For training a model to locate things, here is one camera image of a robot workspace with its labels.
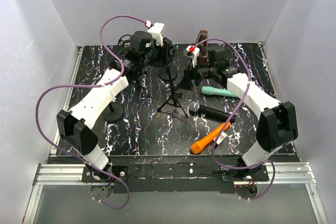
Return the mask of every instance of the floor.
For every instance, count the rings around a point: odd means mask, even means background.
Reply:
[[[179,76],[175,80],[178,83],[183,77],[183,69],[188,65],[189,59],[183,55],[183,49],[187,44],[178,44],[173,66],[177,68]],[[265,59],[257,43],[234,44],[241,53],[252,80],[266,93],[275,97],[274,88],[270,81]],[[110,47],[114,52],[117,47]],[[101,46],[85,46],[83,49],[76,84],[97,83],[108,67],[111,56]],[[235,56],[232,64],[237,62]],[[147,67],[147,75],[143,76],[142,84],[150,95],[137,86],[129,85],[117,98],[117,102],[123,104],[125,116],[118,123],[109,124],[102,117],[96,122],[93,131],[99,136],[99,145],[106,155],[191,155],[190,146],[200,140],[207,133],[216,128],[219,123],[200,117],[187,119],[181,109],[165,106],[163,112],[157,112],[157,108],[167,99],[170,90],[166,82],[158,78],[158,69]],[[238,99],[227,97],[212,97],[201,94],[202,86],[220,86],[210,80],[204,80],[194,91],[183,91],[180,102],[187,111],[190,102],[197,101],[216,109],[231,112],[238,103]],[[72,91],[69,108],[78,103],[89,90],[74,89]],[[242,154],[254,143],[256,138],[257,118],[249,108],[243,106],[239,109],[237,120],[233,127],[227,131],[228,138],[222,143],[217,154]],[[60,146],[70,150],[63,141]],[[209,155],[211,147],[202,152]],[[291,144],[282,148],[279,153],[293,154]]]
[[[90,186],[44,186],[34,223],[318,223],[304,184],[276,184],[250,202],[230,197],[217,191],[132,193],[124,209],[112,210],[91,200]],[[124,200],[125,194],[107,199],[118,206]]]

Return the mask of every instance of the black microphone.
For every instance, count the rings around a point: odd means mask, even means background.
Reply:
[[[230,113],[213,109],[208,106],[200,105],[198,102],[191,102],[189,104],[189,114],[191,116],[204,114],[205,118],[214,120],[218,123],[225,122],[230,116]],[[236,115],[232,117],[230,123],[234,123],[235,121],[236,121]]]

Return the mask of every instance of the cable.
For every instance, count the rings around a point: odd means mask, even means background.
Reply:
[[[273,185],[273,182],[274,182],[274,179],[275,179],[275,166],[274,166],[274,163],[272,160],[268,160],[267,162],[270,162],[271,165],[272,165],[272,168],[273,168],[273,175],[272,175],[272,179],[271,179],[271,182],[269,183],[269,185],[267,186],[267,188],[265,189],[265,191],[263,191],[260,195],[254,197],[254,198],[251,198],[250,200],[255,200],[255,199],[259,199],[261,198],[263,195],[265,195],[268,190],[271,188],[271,186]]]
[[[245,99],[245,97],[246,97],[246,95],[247,95],[247,92],[248,92],[248,90],[249,90],[249,88],[250,88],[251,74],[250,74],[250,72],[249,72],[249,70],[248,70],[248,67],[247,67],[246,63],[244,62],[243,58],[241,57],[241,55],[239,54],[239,52],[236,50],[236,48],[234,48],[230,43],[228,43],[228,42],[226,42],[226,41],[224,41],[224,40],[222,40],[222,39],[217,39],[217,38],[208,38],[208,39],[204,39],[204,40],[200,41],[199,43],[197,43],[194,47],[198,47],[200,44],[202,44],[202,43],[204,43],[204,42],[206,42],[206,41],[209,41],[209,40],[217,40],[217,41],[223,42],[223,43],[225,43],[226,45],[228,45],[228,46],[234,51],[234,53],[239,57],[240,61],[242,62],[243,66],[244,66],[244,68],[245,68],[245,70],[246,70],[246,72],[247,72],[247,78],[248,78],[248,82],[249,82],[249,83],[247,84],[247,87],[246,87],[246,90],[245,90],[243,96],[242,96],[241,99],[240,99],[240,102],[237,104],[237,106],[235,107],[235,109],[233,110],[233,112],[232,112],[231,115],[228,117],[228,119],[227,119],[226,122],[224,123],[223,127],[222,127],[221,130],[219,131],[218,135],[217,135],[216,138],[214,139],[214,143],[213,143],[213,145],[212,145],[212,149],[211,149],[211,157],[212,157],[212,159],[214,160],[214,162],[215,162],[217,165],[219,165],[219,166],[221,166],[221,167],[224,167],[224,168],[226,168],[226,169],[244,170],[244,169],[252,169],[252,168],[256,168],[256,167],[258,167],[258,166],[260,166],[260,165],[265,164],[265,162],[263,161],[263,162],[259,162],[259,163],[254,164],[254,165],[242,166],[242,167],[236,167],[236,166],[223,165],[223,164],[221,164],[220,162],[218,162],[218,161],[216,160],[216,158],[215,158],[215,146],[216,146],[216,143],[217,143],[217,141],[218,141],[218,138],[219,138],[219,136],[221,135],[221,133],[224,131],[224,129],[225,129],[227,123],[230,122],[230,120],[232,119],[232,117],[237,113],[238,109],[239,109],[240,106],[243,104],[244,99]],[[267,189],[265,190],[265,192],[262,193],[262,194],[261,194],[259,197],[257,197],[257,198],[260,198],[261,196],[265,195],[265,193],[269,190],[269,188],[270,188],[270,187],[272,186],[272,184],[273,184],[273,181],[274,181],[274,178],[275,178],[275,167],[274,167],[273,162],[272,162],[272,161],[270,161],[270,162],[271,162],[271,164],[272,164],[272,166],[273,166],[273,169],[274,169],[272,181],[271,181],[270,185],[267,187]]]
[[[62,151],[62,152],[64,152],[64,153],[66,153],[66,154],[68,154],[68,155],[70,155],[70,156],[75,157],[76,159],[82,161],[83,163],[86,162],[83,158],[81,158],[80,156],[76,155],[75,153],[68,152],[67,150],[65,150],[65,149],[62,148],[62,147],[59,147],[57,144],[53,143],[53,142],[52,142],[52,141],[51,141],[51,140],[44,134],[44,132],[43,132],[42,129],[41,129],[41,125],[40,125],[39,118],[38,118],[39,106],[40,106],[40,103],[41,103],[41,100],[43,99],[43,97],[44,97],[48,92],[50,92],[51,90],[59,89],[59,88],[87,88],[87,89],[91,89],[91,88],[101,88],[101,87],[103,87],[103,86],[107,86],[107,85],[110,85],[110,84],[114,83],[115,81],[117,81],[117,80],[123,75],[123,73],[124,73],[124,64],[123,64],[122,61],[118,58],[118,56],[115,55],[115,54],[108,48],[108,46],[105,44],[105,42],[104,42],[104,40],[103,40],[103,37],[102,37],[102,33],[103,33],[103,29],[104,29],[105,25],[106,25],[108,22],[110,22],[111,20],[113,20],[113,19],[115,19],[115,18],[120,18],[120,17],[132,18],[132,19],[135,19],[135,20],[137,20],[137,21],[140,21],[140,22],[143,22],[143,23],[146,24],[146,20],[141,20],[141,19],[139,19],[139,18],[130,16],[130,15],[118,15],[118,16],[114,16],[114,17],[109,18],[109,19],[108,19],[108,20],[101,26],[100,31],[99,31],[100,41],[101,41],[102,45],[105,47],[106,51],[109,52],[109,53],[110,53],[110,54],[111,54],[111,55],[112,55],[112,56],[113,56],[113,57],[120,63],[120,65],[121,65],[121,71],[120,71],[120,74],[119,74],[114,80],[109,81],[109,82],[105,83],[104,85],[77,85],[77,84],[67,84],[67,85],[57,85],[57,86],[51,87],[51,88],[47,89],[46,91],[44,91],[44,92],[41,94],[41,96],[39,97],[39,99],[37,100],[37,103],[36,103],[36,107],[35,107],[35,121],[36,121],[37,129],[38,129],[38,131],[40,132],[41,136],[42,136],[42,137],[43,137],[49,144],[51,144],[52,146],[54,146],[54,147],[57,148],[58,150],[60,150],[60,151]],[[124,208],[124,207],[127,205],[128,201],[129,201],[129,199],[130,199],[130,190],[129,190],[128,186],[126,185],[126,183],[125,183],[123,180],[121,180],[120,178],[118,178],[117,176],[114,176],[113,174],[107,173],[107,172],[105,172],[105,171],[103,171],[103,170],[101,170],[101,169],[95,167],[94,165],[91,165],[91,164],[90,164],[90,166],[91,166],[93,169],[97,170],[98,172],[103,173],[103,174],[105,174],[105,175],[108,175],[108,176],[110,176],[111,178],[114,178],[114,179],[116,179],[117,181],[119,181],[119,182],[125,187],[125,189],[126,189],[126,191],[127,191],[127,200],[126,200],[125,203],[124,203],[122,206],[120,206],[120,207],[118,207],[118,206],[113,206],[113,205],[109,204],[108,202],[106,202],[106,201],[104,201],[104,200],[101,200],[101,199],[99,199],[99,198],[96,198],[96,197],[95,197],[95,199],[98,200],[99,202],[102,202],[102,203],[106,204],[107,206],[109,206],[109,207],[111,207],[111,208],[113,208],[113,209],[122,209],[122,208]]]

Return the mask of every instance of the microphone grille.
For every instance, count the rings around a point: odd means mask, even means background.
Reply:
[[[197,112],[199,107],[200,107],[200,104],[199,104],[198,102],[191,102],[191,103],[189,104],[189,109],[190,109],[192,112]]]

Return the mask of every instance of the black round base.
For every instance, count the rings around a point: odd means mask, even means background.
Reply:
[[[158,75],[159,75],[161,80],[169,81],[169,77],[168,77],[168,73],[167,73],[166,68],[164,68],[164,67],[160,68],[159,71],[158,71]],[[177,73],[177,68],[176,67],[170,66],[170,75],[172,77],[172,81],[177,78],[177,76],[179,74]]]
[[[119,103],[112,102],[111,104],[113,106],[113,112],[111,112],[109,106],[107,106],[103,110],[103,113],[101,113],[101,115],[103,116],[104,120],[107,121],[108,123],[115,123],[124,117],[125,109]]]

